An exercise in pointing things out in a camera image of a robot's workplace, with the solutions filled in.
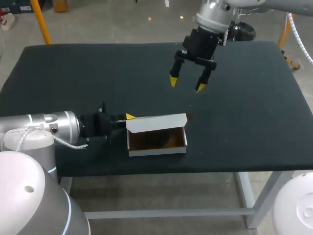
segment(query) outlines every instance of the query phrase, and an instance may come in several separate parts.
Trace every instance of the black tablecloth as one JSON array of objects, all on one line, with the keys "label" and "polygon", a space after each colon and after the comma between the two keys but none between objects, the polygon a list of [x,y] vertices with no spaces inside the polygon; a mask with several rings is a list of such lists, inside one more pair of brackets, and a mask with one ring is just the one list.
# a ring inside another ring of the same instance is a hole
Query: black tablecloth
[{"label": "black tablecloth", "polygon": [[313,117],[277,45],[230,42],[206,90],[203,67],[169,70],[179,43],[26,47],[0,93],[0,115],[70,110],[110,114],[190,113],[186,154],[128,157],[126,133],[87,150],[57,147],[60,176],[313,169]]}]

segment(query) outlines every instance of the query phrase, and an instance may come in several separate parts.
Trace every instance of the small white box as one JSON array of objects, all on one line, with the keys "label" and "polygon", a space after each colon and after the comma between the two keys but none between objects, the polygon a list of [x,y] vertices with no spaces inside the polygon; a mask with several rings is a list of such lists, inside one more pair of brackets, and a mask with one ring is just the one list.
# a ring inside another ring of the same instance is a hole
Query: small white box
[{"label": "small white box", "polygon": [[139,117],[126,121],[130,157],[186,153],[186,114]]}]

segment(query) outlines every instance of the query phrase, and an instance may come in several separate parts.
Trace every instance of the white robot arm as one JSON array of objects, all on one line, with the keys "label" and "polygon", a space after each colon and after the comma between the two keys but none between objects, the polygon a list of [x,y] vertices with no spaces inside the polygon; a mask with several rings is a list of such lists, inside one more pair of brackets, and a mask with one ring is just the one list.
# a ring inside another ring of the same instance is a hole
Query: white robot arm
[{"label": "white robot arm", "polygon": [[233,12],[238,7],[262,6],[263,8],[292,12],[299,15],[313,16],[312,0],[206,0],[196,15],[199,27],[186,36],[183,47],[174,56],[175,62],[170,71],[171,84],[175,87],[179,71],[184,60],[190,60],[204,66],[204,70],[196,84],[196,92],[208,83],[211,72],[215,70],[213,61],[217,45],[223,45]]}]

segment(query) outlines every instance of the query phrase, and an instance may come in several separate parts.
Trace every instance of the white coiled cable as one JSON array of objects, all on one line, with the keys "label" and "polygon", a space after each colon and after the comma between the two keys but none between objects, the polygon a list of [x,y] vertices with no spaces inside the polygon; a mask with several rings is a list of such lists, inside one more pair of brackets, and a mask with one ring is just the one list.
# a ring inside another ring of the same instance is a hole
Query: white coiled cable
[{"label": "white coiled cable", "polygon": [[228,30],[227,30],[226,33],[224,34],[223,47],[226,46],[227,37],[228,37]]},{"label": "white coiled cable", "polygon": [[[23,143],[24,143],[24,141],[25,141],[27,135],[28,135],[30,132],[36,131],[36,130],[42,130],[42,128],[41,128],[40,126],[29,126],[29,127],[26,127],[25,131],[24,131],[23,134],[21,135],[20,141],[19,141],[18,146],[17,146],[17,148],[16,148],[16,150],[15,150],[16,152],[20,152],[20,151],[21,151],[22,146],[23,146]],[[75,145],[72,145],[72,144],[70,144],[70,143],[67,143],[67,142],[63,141],[62,139],[60,139],[60,138],[58,138],[58,137],[56,137],[56,136],[54,136],[54,135],[52,135],[52,137],[53,137],[53,139],[54,139],[56,142],[58,142],[58,143],[60,143],[60,144],[62,144],[62,145],[64,145],[64,146],[66,146],[66,147],[72,148],[72,149],[84,149],[84,148],[87,148],[87,147],[88,147],[88,144],[83,144],[83,145],[80,145],[80,146],[75,146]]]},{"label": "white coiled cable", "polygon": [[28,134],[32,131],[36,131],[36,130],[41,130],[41,127],[39,126],[29,126],[27,127],[23,134],[21,135],[20,141],[18,143],[18,146],[16,147],[15,152],[20,152],[24,143],[24,140],[26,139],[26,137],[28,136]]},{"label": "white coiled cable", "polygon": [[66,146],[66,147],[72,148],[72,149],[83,149],[83,148],[87,148],[88,147],[88,144],[83,144],[83,145],[80,145],[80,146],[71,145],[70,143],[67,143],[67,142],[63,141],[63,140],[61,140],[60,138],[58,138],[58,137],[56,137],[54,135],[52,135],[52,136],[53,136],[53,139],[56,142]]},{"label": "white coiled cable", "polygon": [[290,22],[291,29],[292,29],[293,34],[294,34],[294,36],[295,36],[295,38],[296,38],[296,40],[297,40],[297,42],[298,42],[298,44],[299,44],[299,46],[300,46],[300,49],[302,50],[302,52],[304,53],[304,55],[305,55],[305,57],[308,59],[308,61],[313,65],[313,60],[312,60],[312,58],[310,57],[310,55],[309,55],[309,53],[307,52],[307,50],[305,49],[305,47],[304,47],[304,45],[303,45],[303,43],[302,43],[302,41],[301,41],[301,38],[300,38],[300,36],[299,36],[299,34],[298,34],[298,31],[297,31],[297,29],[296,29],[296,27],[295,27],[295,25],[294,25],[293,18],[292,18],[292,14],[291,14],[291,13],[288,13],[287,15],[288,15],[288,18],[289,18],[289,22]]}]

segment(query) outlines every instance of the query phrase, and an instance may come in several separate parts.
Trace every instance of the table leg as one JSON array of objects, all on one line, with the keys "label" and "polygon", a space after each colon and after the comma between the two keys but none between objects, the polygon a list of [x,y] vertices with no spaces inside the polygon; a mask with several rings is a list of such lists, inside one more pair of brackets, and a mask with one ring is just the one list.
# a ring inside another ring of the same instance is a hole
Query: table leg
[{"label": "table leg", "polygon": [[72,187],[73,177],[62,177],[60,181],[60,186],[64,188],[65,192],[69,195],[70,188]]},{"label": "table leg", "polygon": [[245,208],[253,208],[255,204],[248,172],[236,172],[240,196]]},{"label": "table leg", "polygon": [[274,171],[254,204],[255,214],[246,217],[249,229],[256,229],[273,206],[279,190],[291,180],[294,171]]}]

